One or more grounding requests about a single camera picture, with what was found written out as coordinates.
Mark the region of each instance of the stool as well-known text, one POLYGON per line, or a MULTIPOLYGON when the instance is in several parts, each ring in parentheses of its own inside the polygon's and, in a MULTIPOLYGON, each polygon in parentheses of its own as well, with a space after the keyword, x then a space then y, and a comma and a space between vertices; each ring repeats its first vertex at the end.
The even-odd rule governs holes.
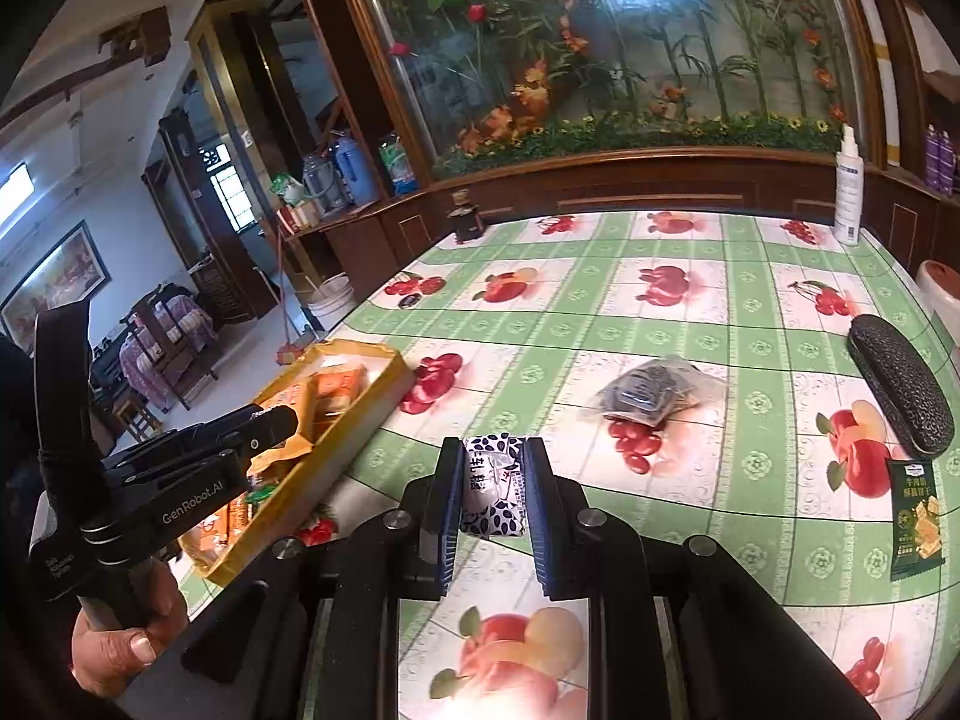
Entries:
POLYGON ((160 420, 143 404, 132 389, 124 392, 113 405, 113 415, 133 436, 137 443, 145 442, 160 432, 160 420))

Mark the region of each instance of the picture frame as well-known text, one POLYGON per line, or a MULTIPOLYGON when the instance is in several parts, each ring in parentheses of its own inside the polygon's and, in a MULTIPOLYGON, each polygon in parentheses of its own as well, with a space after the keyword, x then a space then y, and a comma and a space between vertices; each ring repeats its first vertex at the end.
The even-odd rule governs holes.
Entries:
POLYGON ((0 323, 13 342, 32 355, 37 314, 93 298, 109 282, 110 274, 82 220, 27 271, 0 303, 0 323))

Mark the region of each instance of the ceiling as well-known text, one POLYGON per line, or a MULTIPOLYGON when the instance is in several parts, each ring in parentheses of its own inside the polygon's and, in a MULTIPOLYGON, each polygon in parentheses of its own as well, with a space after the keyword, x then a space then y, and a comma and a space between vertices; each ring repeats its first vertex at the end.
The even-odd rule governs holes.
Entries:
POLYGON ((0 266, 84 191, 119 172, 142 172, 157 120, 189 72, 186 31, 204 0, 67 0, 22 65, 0 110, 42 86, 107 59, 98 35, 152 8, 166 6, 171 26, 167 58, 141 60, 48 100, 0 131, 0 180, 26 162, 34 194, 0 224, 0 266))

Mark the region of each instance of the white bucket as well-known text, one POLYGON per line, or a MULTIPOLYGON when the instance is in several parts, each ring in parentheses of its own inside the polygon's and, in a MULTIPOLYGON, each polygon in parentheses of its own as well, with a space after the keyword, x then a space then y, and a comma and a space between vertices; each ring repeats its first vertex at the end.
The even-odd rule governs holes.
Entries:
POLYGON ((333 276, 320 284, 306 301, 306 306, 325 330, 332 330, 337 322, 357 307, 347 274, 333 276))

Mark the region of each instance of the tablecloth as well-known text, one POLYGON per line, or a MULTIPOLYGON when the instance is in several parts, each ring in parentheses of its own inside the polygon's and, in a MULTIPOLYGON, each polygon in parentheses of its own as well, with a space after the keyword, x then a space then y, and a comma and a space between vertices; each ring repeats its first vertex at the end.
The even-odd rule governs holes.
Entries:
MULTIPOLYGON (((191 346, 196 351, 200 351, 208 343, 216 340, 217 334, 213 329, 213 321, 192 298, 186 295, 174 295, 166 305, 169 314, 160 304, 157 304, 154 316, 160 326, 167 331, 171 341, 179 341, 181 329, 186 332, 191 346)), ((150 331, 141 327, 137 330, 137 338, 128 337, 120 347, 120 370, 123 370, 123 375, 133 389, 140 392, 157 408, 169 409, 176 402, 173 391, 154 370, 150 356, 144 353, 144 349, 147 349, 152 356, 160 355, 160 346, 155 343, 150 331)))

